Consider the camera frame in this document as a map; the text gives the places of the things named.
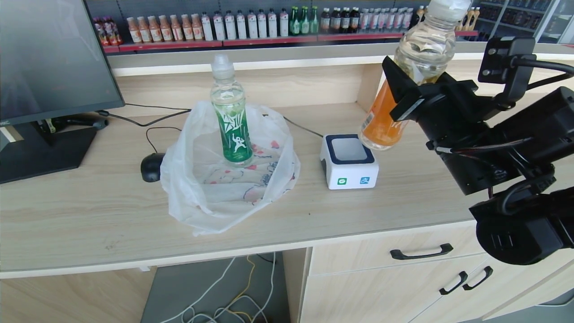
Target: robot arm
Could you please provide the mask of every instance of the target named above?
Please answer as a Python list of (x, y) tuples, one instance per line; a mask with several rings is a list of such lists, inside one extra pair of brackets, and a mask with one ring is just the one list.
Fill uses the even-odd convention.
[[(505, 84), (494, 97), (475, 95), (471, 80), (444, 73), (417, 86), (389, 57), (383, 69), (397, 106), (395, 121), (413, 120), (465, 195), (488, 190), (490, 199), (470, 208), (486, 252), (510, 263), (534, 264), (558, 249), (574, 248), (574, 187), (551, 194), (553, 162), (574, 153), (574, 92), (559, 87), (495, 127), (485, 120), (515, 106), (527, 90), (574, 76), (574, 67), (537, 61), (534, 39), (488, 42), (479, 81)], [(528, 84), (534, 67), (565, 74)], [(507, 190), (492, 188), (519, 176)]]

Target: monitor stand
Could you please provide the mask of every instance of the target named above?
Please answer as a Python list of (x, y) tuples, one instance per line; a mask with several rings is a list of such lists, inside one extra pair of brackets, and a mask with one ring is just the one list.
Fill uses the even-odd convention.
[(24, 140), (0, 151), (0, 184), (80, 167), (96, 128), (46, 134), (38, 123), (14, 125)]

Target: computer mouse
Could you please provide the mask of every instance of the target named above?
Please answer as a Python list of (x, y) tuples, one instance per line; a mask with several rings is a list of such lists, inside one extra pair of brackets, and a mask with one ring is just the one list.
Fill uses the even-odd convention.
[(160, 180), (160, 166), (164, 159), (164, 153), (153, 153), (142, 159), (141, 171), (142, 179), (148, 183)]

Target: computer monitor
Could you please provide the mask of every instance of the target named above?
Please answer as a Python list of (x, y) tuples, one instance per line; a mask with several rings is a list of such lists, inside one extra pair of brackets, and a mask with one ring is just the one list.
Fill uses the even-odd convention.
[(95, 128), (46, 134), (38, 121), (124, 106), (83, 0), (2, 1), (0, 183), (80, 166)]

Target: yellow wire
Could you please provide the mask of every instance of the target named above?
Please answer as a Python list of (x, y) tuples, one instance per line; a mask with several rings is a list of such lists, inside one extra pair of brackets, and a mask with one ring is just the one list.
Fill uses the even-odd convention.
[[(233, 299), (233, 301), (231, 301), (232, 303), (235, 302), (239, 297), (241, 297), (243, 295), (243, 293), (245, 293), (249, 289), (249, 286), (251, 286), (251, 276), (253, 275), (253, 271), (255, 270), (255, 263), (249, 259), (249, 256), (247, 256), (247, 261), (251, 264), (251, 272), (249, 273), (249, 280), (247, 281), (247, 287), (245, 287), (245, 289), (241, 293), (239, 293)], [(234, 313), (234, 314), (243, 314), (243, 315), (247, 316), (247, 318), (249, 318), (250, 322), (253, 321), (253, 319), (249, 316), (249, 314), (247, 314), (245, 312), (232, 312), (230, 310), (228, 310), (228, 311), (231, 313)]]

